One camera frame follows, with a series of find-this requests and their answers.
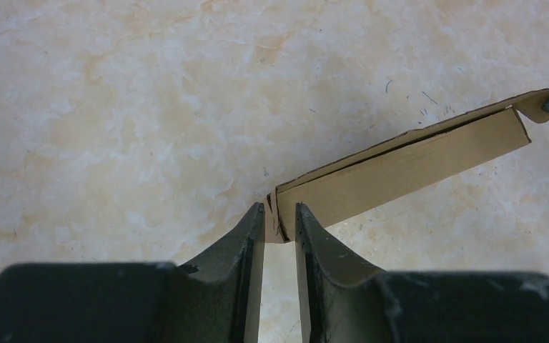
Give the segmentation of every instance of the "marble surface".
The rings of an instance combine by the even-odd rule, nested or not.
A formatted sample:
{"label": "marble surface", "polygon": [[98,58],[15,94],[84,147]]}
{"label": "marble surface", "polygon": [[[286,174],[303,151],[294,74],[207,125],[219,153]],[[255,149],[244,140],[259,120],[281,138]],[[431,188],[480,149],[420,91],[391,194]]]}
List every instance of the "marble surface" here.
{"label": "marble surface", "polygon": [[[547,86],[549,1],[0,0],[0,270],[185,262],[277,184]],[[387,269],[549,273],[549,123],[526,125],[331,232]],[[266,248],[261,342],[300,341],[294,258]]]}

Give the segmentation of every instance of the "scuff mark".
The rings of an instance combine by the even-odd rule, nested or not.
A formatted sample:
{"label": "scuff mark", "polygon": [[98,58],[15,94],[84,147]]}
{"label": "scuff mark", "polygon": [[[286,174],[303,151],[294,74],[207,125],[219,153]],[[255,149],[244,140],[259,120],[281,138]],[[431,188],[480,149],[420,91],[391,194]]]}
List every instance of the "scuff mark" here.
{"label": "scuff mark", "polygon": [[9,342],[12,338],[14,338],[14,334],[6,334],[1,338],[1,342]]}
{"label": "scuff mark", "polygon": [[504,287],[502,287],[501,284],[498,284],[497,282],[495,282],[493,280],[489,280],[488,282],[489,282],[490,285],[494,286],[498,291],[500,291],[500,292],[505,291]]}
{"label": "scuff mark", "polygon": [[405,275],[405,279],[413,284],[416,284],[418,286],[424,287],[424,288],[430,288],[430,284],[428,282],[414,279],[413,277],[410,277],[409,275]]}
{"label": "scuff mark", "polygon": [[424,94],[424,95],[425,95],[425,96],[426,96],[427,98],[429,98],[429,99],[430,99],[430,101],[434,102],[435,104],[437,104],[437,105],[439,104],[439,103],[438,103],[438,102],[436,102],[436,101],[435,101],[435,100],[434,100],[433,98],[431,98],[430,96],[428,96],[428,94],[426,94],[426,92],[425,92],[425,91],[422,91],[422,94]]}
{"label": "scuff mark", "polygon": [[383,277],[379,283],[382,295],[384,295],[385,309],[384,313],[390,321],[390,331],[395,342],[400,341],[399,328],[397,327],[397,318],[403,313],[403,308],[395,293],[388,287],[388,277]]}
{"label": "scuff mark", "polygon": [[289,332],[287,333],[287,336],[285,337],[285,342],[283,343],[287,343],[287,338],[289,338],[290,334],[292,333],[293,329],[295,329],[296,325],[298,325],[300,323],[300,321],[298,320],[297,322],[295,322],[294,326],[289,330]]}
{"label": "scuff mark", "polygon": [[542,277],[527,277],[524,279],[523,284],[519,287],[521,291],[536,292],[544,300],[549,299],[549,279]]}

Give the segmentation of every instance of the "cardboard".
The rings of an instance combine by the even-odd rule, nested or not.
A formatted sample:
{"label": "cardboard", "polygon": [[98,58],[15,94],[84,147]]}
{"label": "cardboard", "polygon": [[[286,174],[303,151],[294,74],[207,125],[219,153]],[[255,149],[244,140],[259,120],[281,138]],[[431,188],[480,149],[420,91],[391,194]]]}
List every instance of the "cardboard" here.
{"label": "cardboard", "polygon": [[267,242],[294,239],[298,202],[326,227],[529,144],[517,110],[546,122],[548,95],[530,91],[405,132],[279,185],[264,201]]}

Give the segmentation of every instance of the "brown cardboard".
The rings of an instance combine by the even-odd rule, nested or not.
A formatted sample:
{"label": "brown cardboard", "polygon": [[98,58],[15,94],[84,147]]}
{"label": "brown cardboard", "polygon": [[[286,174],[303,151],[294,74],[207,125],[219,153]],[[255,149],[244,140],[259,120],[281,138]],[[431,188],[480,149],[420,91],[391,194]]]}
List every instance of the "brown cardboard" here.
{"label": "brown cardboard", "polygon": [[267,196],[267,242],[294,239],[295,204],[329,226],[530,143],[515,108],[537,123],[547,89],[530,91],[405,132],[295,180]]}

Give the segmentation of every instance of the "dark speck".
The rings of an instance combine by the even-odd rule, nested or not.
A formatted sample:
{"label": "dark speck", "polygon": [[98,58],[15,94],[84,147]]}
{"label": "dark speck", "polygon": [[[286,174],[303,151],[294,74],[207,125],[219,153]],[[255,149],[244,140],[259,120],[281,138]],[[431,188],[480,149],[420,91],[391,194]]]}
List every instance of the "dark speck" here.
{"label": "dark speck", "polygon": [[195,266],[193,264],[183,264],[178,268],[181,269],[186,274],[193,274],[199,271],[199,266]]}

